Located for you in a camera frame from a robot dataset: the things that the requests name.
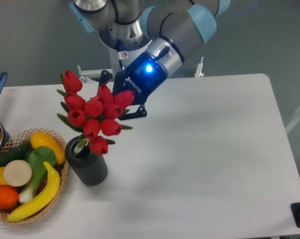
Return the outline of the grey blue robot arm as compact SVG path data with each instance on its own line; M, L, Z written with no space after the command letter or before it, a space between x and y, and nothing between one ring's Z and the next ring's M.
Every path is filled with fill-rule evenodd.
M134 92L134 113L147 115L145 103L167 78L215 34L216 17L228 0L177 0L140 10L138 0L73 0L69 7L86 32L97 30L108 48L111 69L82 71L81 77L112 81L113 93Z

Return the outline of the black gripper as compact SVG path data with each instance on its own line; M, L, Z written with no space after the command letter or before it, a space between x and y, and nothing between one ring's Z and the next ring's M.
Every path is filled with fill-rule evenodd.
M132 105L139 105L135 112L130 113L130 109L124 109L118 118L119 120L131 120L144 118L147 116L144 103L166 79L167 73L159 65L158 60L164 54L152 57L149 53L143 52L124 70L116 73L113 85L113 94L117 95L123 91L131 90L134 92ZM102 70L99 80L97 95L103 96L109 93L107 83L113 82L112 73Z

